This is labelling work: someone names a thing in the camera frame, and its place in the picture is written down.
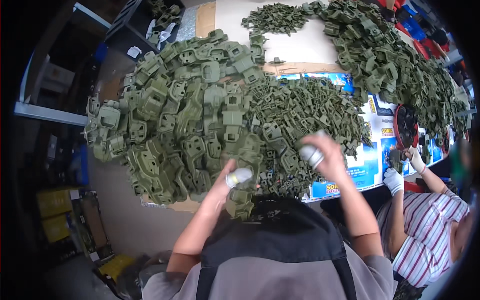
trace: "white glove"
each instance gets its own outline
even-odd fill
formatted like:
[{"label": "white glove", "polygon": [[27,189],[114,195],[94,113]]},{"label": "white glove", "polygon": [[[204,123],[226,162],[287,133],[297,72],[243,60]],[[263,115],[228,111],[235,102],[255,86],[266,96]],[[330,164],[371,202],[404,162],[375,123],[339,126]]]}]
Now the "white glove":
[{"label": "white glove", "polygon": [[404,191],[403,187],[403,176],[400,175],[394,168],[388,168],[385,172],[384,183],[387,188],[392,193],[392,196],[395,195],[398,191]]},{"label": "white glove", "polygon": [[227,182],[227,186],[230,189],[233,189],[237,184],[244,183],[252,177],[253,173],[250,169],[238,168],[230,174],[227,174],[225,176],[225,181]]},{"label": "white glove", "polygon": [[408,149],[408,153],[410,154],[409,156],[411,156],[411,158],[410,157],[409,158],[410,158],[410,164],[412,165],[412,167],[415,169],[415,171],[418,172],[419,175],[423,174],[427,166],[421,159],[420,152],[418,151],[418,149],[410,146],[410,148]]}]

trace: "pile of plastic parts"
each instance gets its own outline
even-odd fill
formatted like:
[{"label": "pile of plastic parts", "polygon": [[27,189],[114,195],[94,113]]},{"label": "pile of plastic parts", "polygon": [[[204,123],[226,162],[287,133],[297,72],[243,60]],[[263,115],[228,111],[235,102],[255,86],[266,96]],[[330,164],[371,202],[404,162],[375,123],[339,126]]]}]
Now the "pile of plastic parts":
[{"label": "pile of plastic parts", "polygon": [[351,156],[371,142],[362,112],[340,86],[263,72],[257,62],[266,39],[258,31],[250,48],[227,39],[217,29],[146,53],[125,77],[119,101],[89,98],[84,135],[96,158],[128,165],[135,193],[157,204],[188,195],[196,201],[235,158],[253,172],[228,203],[232,217],[245,220],[253,195],[301,198],[323,180],[299,159],[301,137],[324,129]]},{"label": "pile of plastic parts", "polygon": [[378,6],[362,1],[330,2],[318,13],[324,32],[333,36],[337,63],[353,78],[355,103],[365,103],[367,92],[379,93],[390,103],[412,105],[419,125],[430,136],[446,135],[447,126],[464,126],[453,120],[454,90],[450,77],[435,59],[425,60],[406,44],[393,25],[385,21]]},{"label": "pile of plastic parts", "polygon": [[250,16],[242,19],[241,25],[248,29],[258,29],[262,34],[271,32],[290,36],[290,33],[297,32],[307,22],[301,7],[275,3],[251,11]]},{"label": "pile of plastic parts", "polygon": [[151,6],[153,15],[158,17],[153,27],[154,36],[156,32],[160,33],[171,23],[180,25],[180,7],[178,5],[173,4],[168,8],[162,0],[148,0],[148,3]]}]

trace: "plastic bin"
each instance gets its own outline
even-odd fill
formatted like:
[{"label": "plastic bin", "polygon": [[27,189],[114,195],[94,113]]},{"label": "plastic bin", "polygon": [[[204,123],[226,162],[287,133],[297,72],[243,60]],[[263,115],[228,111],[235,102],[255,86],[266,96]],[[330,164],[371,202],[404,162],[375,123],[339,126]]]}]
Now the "plastic bin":
[{"label": "plastic bin", "polygon": [[108,47],[105,43],[100,43],[93,54],[93,58],[98,62],[103,62],[107,56]]},{"label": "plastic bin", "polygon": [[[179,16],[182,17],[185,12],[185,5],[180,0],[164,0],[164,4],[170,7],[176,4],[180,7]],[[133,61],[138,61],[145,53],[153,51],[155,54],[160,53],[156,45],[150,43],[146,38],[148,26],[154,19],[151,7],[147,0],[130,0],[120,11],[112,26],[107,31],[105,44],[125,54]],[[167,42],[172,43],[177,38],[179,26],[175,26],[171,36],[162,42],[162,48]],[[142,52],[133,58],[127,55],[127,51],[131,47],[138,47]]]},{"label": "plastic bin", "polygon": [[415,21],[415,19],[413,19],[411,16],[401,22],[401,24],[403,27],[405,27],[408,33],[410,33],[412,38],[420,41],[427,37],[417,21]]}]

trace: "black crate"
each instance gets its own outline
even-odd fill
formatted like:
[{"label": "black crate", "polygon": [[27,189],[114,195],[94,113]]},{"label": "black crate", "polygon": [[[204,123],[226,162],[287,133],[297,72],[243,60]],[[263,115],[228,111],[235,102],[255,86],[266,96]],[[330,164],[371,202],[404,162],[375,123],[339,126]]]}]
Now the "black crate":
[{"label": "black crate", "polygon": [[[185,12],[185,5],[180,0],[164,0],[164,4],[170,7],[176,4],[180,7],[180,18]],[[158,54],[160,51],[156,45],[150,43],[146,38],[148,26],[154,19],[150,5],[147,0],[130,0],[120,11],[117,18],[112,23],[112,26],[107,31],[105,44],[125,54],[133,61],[138,61],[145,53],[153,51]],[[162,42],[162,48],[167,42],[172,43],[177,38],[179,26],[175,26],[172,30],[171,36]],[[138,47],[142,53],[138,54],[136,58],[127,55],[130,47]]]}]

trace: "white paper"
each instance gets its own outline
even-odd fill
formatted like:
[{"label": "white paper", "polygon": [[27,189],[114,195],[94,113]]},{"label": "white paper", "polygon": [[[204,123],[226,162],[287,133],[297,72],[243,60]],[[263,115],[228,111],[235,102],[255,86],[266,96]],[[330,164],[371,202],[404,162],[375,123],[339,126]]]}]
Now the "white paper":
[{"label": "white paper", "polygon": [[168,27],[164,31],[160,32],[160,39],[158,41],[158,44],[156,45],[156,48],[158,50],[161,50],[161,48],[162,48],[162,46],[160,44],[163,41],[166,41],[167,38],[169,38],[171,36],[172,30],[173,30],[174,27],[175,27],[175,23],[172,22],[172,23],[170,23],[170,25],[168,25]]},{"label": "white paper", "polygon": [[57,137],[51,134],[50,140],[48,142],[47,157],[50,158],[51,160],[54,160],[56,150],[57,150]]},{"label": "white paper", "polygon": [[147,33],[145,34],[146,39],[149,39],[152,36],[153,26],[155,26],[155,19],[153,19],[148,26]]},{"label": "white paper", "polygon": [[128,51],[127,51],[127,54],[130,55],[131,57],[133,57],[134,59],[137,58],[137,56],[140,53],[142,53],[142,51],[138,47],[130,47],[130,49],[128,49]]},{"label": "white paper", "polygon": [[78,190],[70,190],[70,200],[80,199]]},{"label": "white paper", "polygon": [[[321,0],[328,5],[328,0]],[[230,41],[237,41],[249,45],[251,29],[241,26],[243,18],[250,15],[250,11],[257,11],[257,7],[274,4],[277,0],[216,0],[215,28],[221,28],[228,35]],[[283,4],[301,6],[305,0],[282,0]],[[338,52],[333,45],[332,38],[323,30],[325,22],[318,16],[306,16],[309,20],[297,33],[286,34],[266,33],[269,40],[264,44],[265,60],[271,61],[275,57],[287,62],[311,62],[336,64]],[[413,40],[403,32],[399,32],[402,39],[413,46]]]},{"label": "white paper", "polygon": [[100,257],[98,256],[98,253],[95,251],[93,253],[90,253],[90,259],[94,262],[94,261],[99,260]]}]

